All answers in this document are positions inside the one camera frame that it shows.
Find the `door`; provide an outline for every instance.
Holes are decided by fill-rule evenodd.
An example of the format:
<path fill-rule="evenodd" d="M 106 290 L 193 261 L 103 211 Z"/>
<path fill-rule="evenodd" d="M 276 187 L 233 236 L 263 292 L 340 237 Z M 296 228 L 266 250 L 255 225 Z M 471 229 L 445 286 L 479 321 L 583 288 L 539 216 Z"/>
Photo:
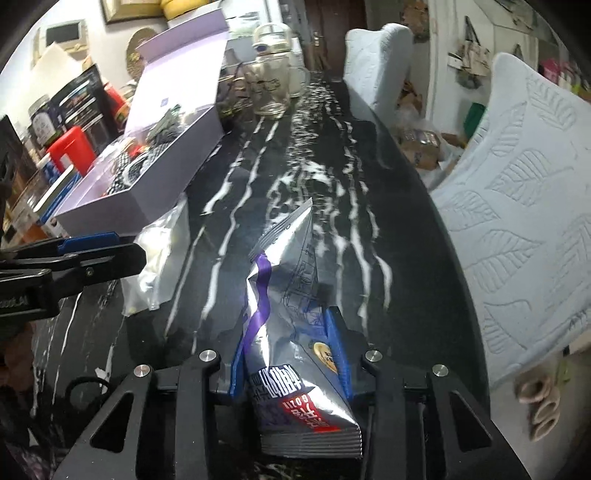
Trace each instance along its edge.
<path fill-rule="evenodd" d="M 320 49 L 330 72 L 343 76 L 345 35 L 353 28 L 367 28 L 364 0 L 305 0 L 308 22 L 320 37 Z"/>

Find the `white tile floor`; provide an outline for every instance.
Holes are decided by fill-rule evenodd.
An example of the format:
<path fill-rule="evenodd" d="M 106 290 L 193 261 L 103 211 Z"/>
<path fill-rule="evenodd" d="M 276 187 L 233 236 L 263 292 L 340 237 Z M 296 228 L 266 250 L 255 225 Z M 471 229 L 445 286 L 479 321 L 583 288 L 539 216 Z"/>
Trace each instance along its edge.
<path fill-rule="evenodd" d="M 554 376 L 559 357 L 537 369 Z M 529 406 L 515 398 L 513 381 L 491 392 L 491 415 L 532 480 L 551 480 L 591 421 L 591 351 L 567 357 L 570 382 L 561 388 L 560 420 L 539 442 L 530 442 Z"/>

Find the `silver screw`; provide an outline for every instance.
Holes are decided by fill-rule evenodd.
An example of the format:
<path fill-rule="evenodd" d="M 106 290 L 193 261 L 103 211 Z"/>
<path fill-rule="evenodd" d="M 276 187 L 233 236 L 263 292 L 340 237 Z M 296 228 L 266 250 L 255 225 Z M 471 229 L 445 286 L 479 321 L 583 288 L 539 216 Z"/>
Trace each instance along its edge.
<path fill-rule="evenodd" d="M 215 360 L 217 357 L 217 353 L 214 352 L 213 350 L 204 350 L 203 352 L 201 352 L 199 354 L 199 359 L 202 362 L 211 362 L 212 360 Z"/>
<path fill-rule="evenodd" d="M 134 368 L 134 375 L 136 377 L 145 377 L 150 373 L 150 366 L 149 365 L 138 365 Z"/>
<path fill-rule="evenodd" d="M 378 352 L 377 350 L 370 350 L 369 352 L 365 352 L 365 358 L 369 362 L 377 363 L 382 358 L 384 358 L 384 356 L 381 354 L 381 352 Z"/>
<path fill-rule="evenodd" d="M 446 377 L 447 374 L 449 373 L 448 367 L 446 367 L 445 365 L 441 365 L 441 364 L 433 366 L 432 370 L 433 370 L 433 373 L 435 375 L 437 375 L 438 377 Z"/>

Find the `gold round sticker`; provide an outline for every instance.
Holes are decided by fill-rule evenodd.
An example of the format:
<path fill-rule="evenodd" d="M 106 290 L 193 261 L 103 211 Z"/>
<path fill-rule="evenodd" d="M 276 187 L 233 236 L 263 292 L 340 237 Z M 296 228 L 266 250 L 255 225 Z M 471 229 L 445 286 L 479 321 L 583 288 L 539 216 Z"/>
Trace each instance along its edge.
<path fill-rule="evenodd" d="M 334 373 L 339 373 L 336 369 L 335 361 L 332 358 L 330 347 L 327 344 L 316 342 L 314 344 L 314 353 L 320 359 L 320 361 L 330 368 Z"/>

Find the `slipper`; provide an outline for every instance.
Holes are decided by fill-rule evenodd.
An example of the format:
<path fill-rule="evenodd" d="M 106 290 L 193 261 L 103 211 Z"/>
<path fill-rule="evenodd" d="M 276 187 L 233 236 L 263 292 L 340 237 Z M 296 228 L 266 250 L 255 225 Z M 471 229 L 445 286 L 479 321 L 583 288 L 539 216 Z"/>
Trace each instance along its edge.
<path fill-rule="evenodd" d="M 523 404 L 539 403 L 550 394 L 552 383 L 549 375 L 525 382 L 517 389 L 517 400 Z"/>
<path fill-rule="evenodd" d="M 535 409 L 535 413 L 532 416 L 531 422 L 533 425 L 543 423 L 544 420 L 551 417 L 558 406 L 560 405 L 560 390 L 558 387 L 553 387 L 542 403 Z"/>
<path fill-rule="evenodd" d="M 531 435 L 530 435 L 530 440 L 532 442 L 537 442 L 538 440 L 541 440 L 546 435 L 548 435 L 554 429 L 554 427 L 556 427 L 556 424 L 558 423 L 559 418 L 560 418 L 560 410 L 556 410 L 552 415 L 547 417 L 542 423 L 536 425 L 532 429 Z"/>

